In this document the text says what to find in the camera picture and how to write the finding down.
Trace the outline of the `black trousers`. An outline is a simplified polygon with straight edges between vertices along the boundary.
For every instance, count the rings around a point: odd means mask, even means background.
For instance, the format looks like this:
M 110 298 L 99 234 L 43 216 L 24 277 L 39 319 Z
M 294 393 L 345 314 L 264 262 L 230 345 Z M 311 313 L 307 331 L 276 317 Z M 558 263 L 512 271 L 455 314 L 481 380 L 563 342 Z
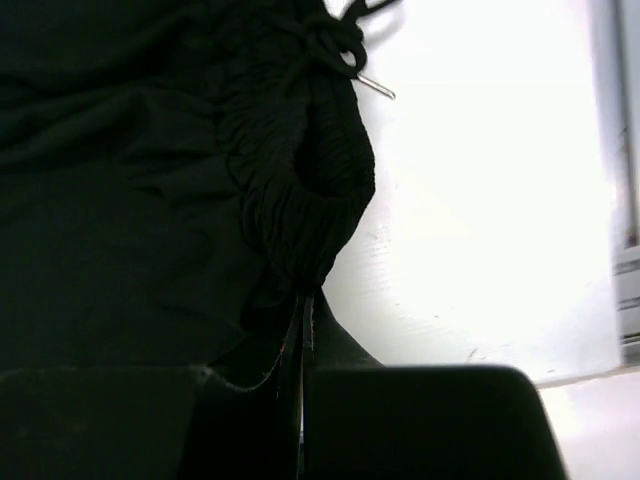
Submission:
M 1 366 L 252 389 L 374 191 L 353 1 L 1 5 Z

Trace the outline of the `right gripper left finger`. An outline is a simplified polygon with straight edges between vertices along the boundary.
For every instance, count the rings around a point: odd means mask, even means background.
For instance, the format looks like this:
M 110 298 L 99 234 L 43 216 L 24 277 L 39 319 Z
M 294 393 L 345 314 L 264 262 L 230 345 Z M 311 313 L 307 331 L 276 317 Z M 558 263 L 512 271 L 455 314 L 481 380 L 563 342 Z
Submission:
M 303 298 L 258 316 L 230 353 L 200 368 L 182 479 L 295 479 L 302 407 Z

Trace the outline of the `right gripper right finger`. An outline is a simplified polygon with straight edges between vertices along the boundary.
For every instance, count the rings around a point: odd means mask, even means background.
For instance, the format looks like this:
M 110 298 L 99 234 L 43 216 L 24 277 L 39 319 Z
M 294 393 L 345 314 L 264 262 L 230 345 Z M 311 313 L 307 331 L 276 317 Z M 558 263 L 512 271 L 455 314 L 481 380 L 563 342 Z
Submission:
M 382 369 L 336 320 L 322 290 L 305 299 L 302 320 L 302 466 L 306 479 L 351 479 L 366 462 L 367 374 Z

